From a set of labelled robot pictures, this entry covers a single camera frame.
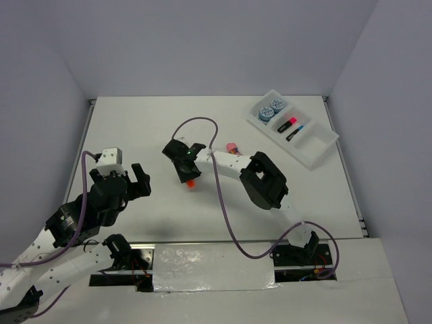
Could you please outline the pink-capped tube of pens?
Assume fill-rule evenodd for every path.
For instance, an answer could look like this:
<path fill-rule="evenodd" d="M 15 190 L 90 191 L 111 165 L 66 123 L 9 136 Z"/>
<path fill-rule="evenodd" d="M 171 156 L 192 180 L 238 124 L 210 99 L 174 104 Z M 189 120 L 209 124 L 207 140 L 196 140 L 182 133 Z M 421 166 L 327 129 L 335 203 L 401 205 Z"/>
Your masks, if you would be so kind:
<path fill-rule="evenodd" d="M 236 143 L 228 143 L 226 144 L 226 150 L 229 154 L 240 156 L 241 153 Z"/>

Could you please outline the blue slime jar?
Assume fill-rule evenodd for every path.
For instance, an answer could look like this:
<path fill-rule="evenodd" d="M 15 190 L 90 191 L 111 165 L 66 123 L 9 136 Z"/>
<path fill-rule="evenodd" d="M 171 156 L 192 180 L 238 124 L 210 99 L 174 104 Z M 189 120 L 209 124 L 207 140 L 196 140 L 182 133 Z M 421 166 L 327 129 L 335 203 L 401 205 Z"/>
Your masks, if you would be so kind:
<path fill-rule="evenodd" d="M 274 114 L 278 114 L 285 108 L 285 103 L 281 99 L 273 99 L 270 102 L 270 108 L 274 111 Z"/>
<path fill-rule="evenodd" d="M 275 112 L 272 107 L 262 107 L 258 112 L 258 119 L 263 123 L 268 123 L 275 116 Z"/>

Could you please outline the blue highlighter marker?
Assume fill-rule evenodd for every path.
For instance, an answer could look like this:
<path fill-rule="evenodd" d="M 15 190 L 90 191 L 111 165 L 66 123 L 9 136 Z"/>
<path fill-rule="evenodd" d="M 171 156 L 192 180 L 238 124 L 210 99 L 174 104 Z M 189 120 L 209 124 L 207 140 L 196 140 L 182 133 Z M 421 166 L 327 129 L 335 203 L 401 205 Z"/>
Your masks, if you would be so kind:
<path fill-rule="evenodd" d="M 292 133 L 290 133 L 287 137 L 286 140 L 288 142 L 290 142 L 293 137 L 295 137 L 295 135 L 297 135 L 297 133 L 299 133 L 299 131 L 301 131 L 303 129 L 304 126 L 299 126 L 298 128 L 296 128 Z"/>

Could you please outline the pink highlighter marker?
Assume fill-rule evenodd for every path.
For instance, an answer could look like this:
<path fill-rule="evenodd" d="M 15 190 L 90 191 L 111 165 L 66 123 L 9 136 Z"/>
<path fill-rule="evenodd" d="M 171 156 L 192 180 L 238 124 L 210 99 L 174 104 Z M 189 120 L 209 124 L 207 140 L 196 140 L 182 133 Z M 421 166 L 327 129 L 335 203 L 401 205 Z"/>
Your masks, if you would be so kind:
<path fill-rule="evenodd" d="M 286 121 L 282 125 L 280 125 L 280 127 L 278 127 L 277 132 L 280 134 L 285 132 L 288 128 L 293 126 L 296 122 L 297 122 L 297 119 L 295 117 L 290 118 L 288 121 Z"/>

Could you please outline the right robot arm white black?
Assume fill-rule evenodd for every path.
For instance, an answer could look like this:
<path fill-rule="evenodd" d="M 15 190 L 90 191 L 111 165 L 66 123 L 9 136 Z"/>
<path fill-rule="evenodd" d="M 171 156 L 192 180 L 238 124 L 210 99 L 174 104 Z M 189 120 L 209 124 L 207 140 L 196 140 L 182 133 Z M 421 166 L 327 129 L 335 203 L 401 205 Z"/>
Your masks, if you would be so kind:
<path fill-rule="evenodd" d="M 303 221 L 289 197 L 286 176 L 263 152 L 252 156 L 233 155 L 214 151 L 203 144 L 188 146 L 180 140 L 172 139 L 162 153 L 173 163 L 181 183 L 194 180 L 202 173 L 215 176 L 217 195 L 229 235 L 237 249 L 250 259 L 261 259 L 287 240 L 293 250 L 291 255 L 301 264 L 309 264 L 317 255 L 319 237 L 306 221 Z M 288 228 L 265 252 L 259 255 L 247 253 L 230 225 L 221 192 L 220 176 L 238 180 L 247 196 L 258 208 L 270 212 Z"/>

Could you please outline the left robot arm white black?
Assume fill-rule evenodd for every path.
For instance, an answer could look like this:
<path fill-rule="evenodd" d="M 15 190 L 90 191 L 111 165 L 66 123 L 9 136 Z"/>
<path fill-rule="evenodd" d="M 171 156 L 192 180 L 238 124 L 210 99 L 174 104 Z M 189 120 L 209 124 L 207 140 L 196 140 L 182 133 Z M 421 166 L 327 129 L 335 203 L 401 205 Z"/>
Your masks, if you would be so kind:
<path fill-rule="evenodd" d="M 135 267 L 146 271 L 149 262 L 121 234 L 111 234 L 80 255 L 68 252 L 84 246 L 102 227 L 112 226 L 128 203 L 151 193 L 150 176 L 141 165 L 132 165 L 136 181 L 110 171 L 90 171 L 91 187 L 84 186 L 76 200 L 61 205 L 47 220 L 37 239 L 1 272 L 1 322 L 22 323 L 39 314 L 40 301 L 62 294 L 86 274 L 113 268 Z"/>

